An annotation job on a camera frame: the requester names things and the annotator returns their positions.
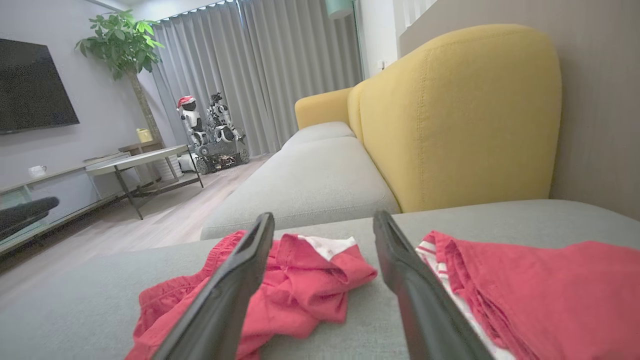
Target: yellow sofa backrest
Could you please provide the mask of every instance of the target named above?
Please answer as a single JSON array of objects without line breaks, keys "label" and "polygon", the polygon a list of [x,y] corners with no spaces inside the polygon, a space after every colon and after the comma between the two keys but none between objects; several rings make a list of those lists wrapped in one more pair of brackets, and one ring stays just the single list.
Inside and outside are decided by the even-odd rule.
[{"label": "yellow sofa backrest", "polygon": [[561,98],[547,36],[486,25],[434,38],[356,86],[348,116],[412,212],[546,199]]}]

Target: gray curtain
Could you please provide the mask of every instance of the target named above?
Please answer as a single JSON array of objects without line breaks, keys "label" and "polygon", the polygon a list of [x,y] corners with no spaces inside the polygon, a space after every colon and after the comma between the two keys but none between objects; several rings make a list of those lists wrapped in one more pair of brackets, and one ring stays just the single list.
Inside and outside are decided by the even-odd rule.
[{"label": "gray curtain", "polygon": [[330,20],[324,0],[220,3],[162,21],[156,38],[166,49],[153,73],[180,143],[188,141],[179,97],[195,96],[205,116],[221,91],[254,156],[279,150],[298,130],[298,99],[360,81],[353,16]]}]

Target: red hat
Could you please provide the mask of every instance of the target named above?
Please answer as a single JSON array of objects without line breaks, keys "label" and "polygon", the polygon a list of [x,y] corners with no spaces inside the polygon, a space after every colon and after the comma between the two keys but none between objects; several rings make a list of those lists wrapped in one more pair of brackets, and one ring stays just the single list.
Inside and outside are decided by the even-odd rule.
[{"label": "red hat", "polygon": [[180,107],[184,104],[191,104],[192,102],[195,102],[196,98],[189,95],[189,96],[183,96],[180,98],[180,100],[178,100],[178,107],[176,108],[176,110],[179,110]]}]

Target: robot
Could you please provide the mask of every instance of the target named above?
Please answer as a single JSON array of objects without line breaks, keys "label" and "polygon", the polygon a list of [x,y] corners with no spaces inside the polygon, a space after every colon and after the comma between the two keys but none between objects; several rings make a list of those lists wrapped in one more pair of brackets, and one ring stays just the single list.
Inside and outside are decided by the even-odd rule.
[{"label": "robot", "polygon": [[221,104],[222,95],[218,92],[216,95],[211,95],[211,103],[207,113],[211,119],[211,123],[214,127],[214,138],[217,142],[231,142],[239,141],[244,145],[244,135],[234,126],[229,115],[229,108],[227,105]]},{"label": "robot", "polygon": [[196,110],[193,96],[181,97],[176,110],[193,142],[196,171],[201,174],[249,162],[249,152],[244,144],[245,135],[235,128],[229,109],[221,104],[220,93],[211,96],[207,120],[203,121]]},{"label": "robot", "polygon": [[204,145],[209,142],[207,132],[202,128],[202,118],[200,113],[196,110],[196,99],[193,96],[184,96],[178,100],[178,107],[176,110],[180,112],[182,108],[182,114],[180,119],[187,130],[187,136],[193,142],[195,147]]}]

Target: yellow container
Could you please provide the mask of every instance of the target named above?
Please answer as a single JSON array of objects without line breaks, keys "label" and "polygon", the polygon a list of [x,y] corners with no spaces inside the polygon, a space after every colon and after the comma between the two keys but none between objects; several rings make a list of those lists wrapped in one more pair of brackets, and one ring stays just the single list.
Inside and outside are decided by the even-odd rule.
[{"label": "yellow container", "polygon": [[154,137],[151,136],[151,131],[148,129],[136,129],[138,132],[138,138],[140,138],[140,142],[150,142],[154,141]]}]

